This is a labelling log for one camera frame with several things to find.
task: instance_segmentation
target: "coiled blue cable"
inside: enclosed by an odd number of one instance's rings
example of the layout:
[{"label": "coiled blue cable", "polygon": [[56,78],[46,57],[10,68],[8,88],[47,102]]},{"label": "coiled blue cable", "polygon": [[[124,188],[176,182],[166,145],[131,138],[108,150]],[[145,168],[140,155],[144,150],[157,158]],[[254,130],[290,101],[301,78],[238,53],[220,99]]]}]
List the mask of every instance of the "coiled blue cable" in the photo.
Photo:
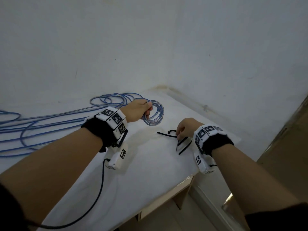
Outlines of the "coiled blue cable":
[{"label": "coiled blue cable", "polygon": [[[121,102],[114,103],[112,98],[119,98],[119,99],[121,99]],[[56,118],[56,117],[61,117],[61,116],[92,112],[92,111],[103,109],[103,108],[108,107],[108,106],[113,106],[113,107],[119,109],[123,106],[126,106],[129,102],[132,102],[135,99],[144,99],[144,98],[138,93],[104,94],[104,95],[93,97],[92,99],[90,99],[90,104],[92,105],[90,107],[81,108],[81,109],[63,112],[63,113],[58,113],[58,114],[29,117],[29,118],[21,118],[21,114],[16,113],[16,112],[0,111],[0,115],[17,115],[17,117],[15,117],[11,120],[0,121],[0,134],[20,132],[19,138],[14,138],[14,139],[9,139],[9,140],[1,140],[0,144],[1,143],[7,143],[7,142],[20,141],[21,144],[23,145],[22,147],[15,147],[15,148],[6,149],[6,150],[0,150],[0,154],[4,153],[4,152],[8,152],[8,151],[16,151],[16,150],[23,150],[23,149],[32,150],[31,152],[22,153],[22,154],[0,155],[0,158],[29,155],[33,151],[37,150],[34,147],[42,146],[42,145],[51,143],[55,140],[50,140],[50,141],[46,141],[46,142],[43,142],[43,143],[27,145],[24,142],[24,139],[35,138],[35,137],[46,135],[46,134],[49,134],[49,133],[54,133],[54,132],[58,132],[58,131],[63,131],[63,130],[79,127],[79,126],[82,125],[82,123],[84,122],[84,119],[86,117],[75,118],[75,119],[70,119],[70,120],[66,120],[66,121],[53,122],[53,123],[49,123],[49,124],[35,125],[40,121],[44,121],[44,120],[48,120],[48,119],[52,119],[52,118]],[[96,101],[99,100],[99,102],[101,102],[101,104],[95,104],[94,103],[95,100]],[[158,101],[148,100],[148,99],[145,99],[145,100],[147,100],[148,102],[151,101],[153,106],[157,108],[157,111],[149,119],[147,119],[146,116],[144,115],[143,120],[149,126],[156,126],[159,123],[161,123],[161,121],[163,120],[164,107]],[[30,135],[30,136],[23,136],[24,133],[28,130],[43,129],[43,128],[47,128],[47,127],[60,126],[60,125],[72,124],[72,123],[80,123],[80,124],[65,127],[65,128],[59,128],[59,129],[52,130],[52,131],[46,131],[46,132],[42,132],[42,133],[39,133],[39,134]]]}]

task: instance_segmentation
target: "black sleeve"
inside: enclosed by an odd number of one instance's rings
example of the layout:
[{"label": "black sleeve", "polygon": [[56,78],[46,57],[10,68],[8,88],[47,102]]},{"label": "black sleeve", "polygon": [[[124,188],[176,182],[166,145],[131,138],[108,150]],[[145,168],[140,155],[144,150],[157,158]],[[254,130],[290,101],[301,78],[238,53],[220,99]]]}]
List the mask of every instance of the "black sleeve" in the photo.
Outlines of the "black sleeve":
[{"label": "black sleeve", "polygon": [[279,211],[258,212],[245,216],[253,230],[308,230],[308,204],[300,203]]},{"label": "black sleeve", "polygon": [[29,231],[21,206],[1,184],[0,200],[0,230]]}]

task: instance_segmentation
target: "black wrist strap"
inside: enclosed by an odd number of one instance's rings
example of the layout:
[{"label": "black wrist strap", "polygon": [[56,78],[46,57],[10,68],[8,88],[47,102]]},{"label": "black wrist strap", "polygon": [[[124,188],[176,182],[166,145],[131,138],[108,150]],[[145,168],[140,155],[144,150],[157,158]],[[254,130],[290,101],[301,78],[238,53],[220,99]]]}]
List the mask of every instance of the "black wrist strap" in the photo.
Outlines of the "black wrist strap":
[{"label": "black wrist strap", "polygon": [[203,151],[206,155],[209,155],[212,157],[212,151],[216,148],[222,147],[226,144],[232,144],[234,146],[234,143],[227,135],[213,135],[210,136],[204,143],[203,143]]},{"label": "black wrist strap", "polygon": [[102,120],[96,117],[87,120],[81,128],[87,128],[92,134],[100,137],[103,141],[103,146],[99,152],[105,152],[106,147],[110,147],[113,143],[117,142],[116,137],[113,134],[113,129]]}]

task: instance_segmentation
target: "wrist-mounted device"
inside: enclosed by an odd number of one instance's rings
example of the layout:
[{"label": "wrist-mounted device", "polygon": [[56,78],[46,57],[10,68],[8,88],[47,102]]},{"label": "wrist-mounted device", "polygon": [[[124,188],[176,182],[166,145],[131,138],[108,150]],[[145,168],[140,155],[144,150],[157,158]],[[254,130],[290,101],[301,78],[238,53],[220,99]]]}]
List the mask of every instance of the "wrist-mounted device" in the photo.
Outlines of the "wrist-mounted device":
[{"label": "wrist-mounted device", "polygon": [[195,143],[201,154],[212,156],[212,151],[216,148],[222,147],[225,144],[232,144],[231,139],[218,126],[211,124],[200,126],[193,136]]},{"label": "wrist-mounted device", "polygon": [[128,132],[127,121],[121,110],[113,107],[104,108],[100,113],[89,116],[81,128],[87,128],[100,137],[103,146],[99,152],[105,152],[106,147],[121,147]]}]

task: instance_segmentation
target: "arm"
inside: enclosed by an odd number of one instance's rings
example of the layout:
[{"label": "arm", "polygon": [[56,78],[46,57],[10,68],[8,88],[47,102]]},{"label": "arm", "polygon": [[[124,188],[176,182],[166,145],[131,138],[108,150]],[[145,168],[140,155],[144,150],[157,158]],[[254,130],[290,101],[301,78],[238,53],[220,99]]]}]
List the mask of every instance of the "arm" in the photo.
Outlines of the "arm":
[{"label": "arm", "polygon": [[[152,104],[139,99],[121,108],[127,122],[148,117]],[[71,188],[103,145],[81,128],[22,159],[0,175],[0,182],[17,199],[25,217],[41,223]]]},{"label": "arm", "polygon": [[[193,118],[178,126],[178,139],[193,137],[203,125]],[[266,170],[231,144],[212,151],[227,185],[245,214],[275,211],[299,203],[299,200]]]}]

